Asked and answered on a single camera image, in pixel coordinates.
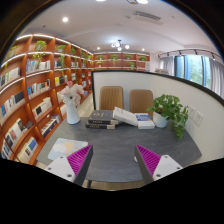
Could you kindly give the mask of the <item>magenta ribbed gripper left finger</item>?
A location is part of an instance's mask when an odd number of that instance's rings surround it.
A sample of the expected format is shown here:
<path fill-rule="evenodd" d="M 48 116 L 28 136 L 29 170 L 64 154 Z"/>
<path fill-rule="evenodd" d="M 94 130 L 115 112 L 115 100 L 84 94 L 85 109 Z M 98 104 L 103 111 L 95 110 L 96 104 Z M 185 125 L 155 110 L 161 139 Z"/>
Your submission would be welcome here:
<path fill-rule="evenodd" d="M 82 186 L 92 156 L 93 145 L 90 144 L 67 157 L 58 157 L 56 160 L 51 162 L 45 170 L 78 186 Z"/>

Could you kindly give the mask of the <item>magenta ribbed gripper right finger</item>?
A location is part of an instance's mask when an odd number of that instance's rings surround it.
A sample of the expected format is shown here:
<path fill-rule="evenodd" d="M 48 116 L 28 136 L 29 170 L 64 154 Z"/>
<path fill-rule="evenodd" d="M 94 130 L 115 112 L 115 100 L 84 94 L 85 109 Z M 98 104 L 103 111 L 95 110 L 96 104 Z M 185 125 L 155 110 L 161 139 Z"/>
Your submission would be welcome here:
<path fill-rule="evenodd" d="M 152 183 L 182 169 L 182 166 L 169 155 L 160 156 L 140 145 L 135 146 L 135 160 L 145 184 Z"/>

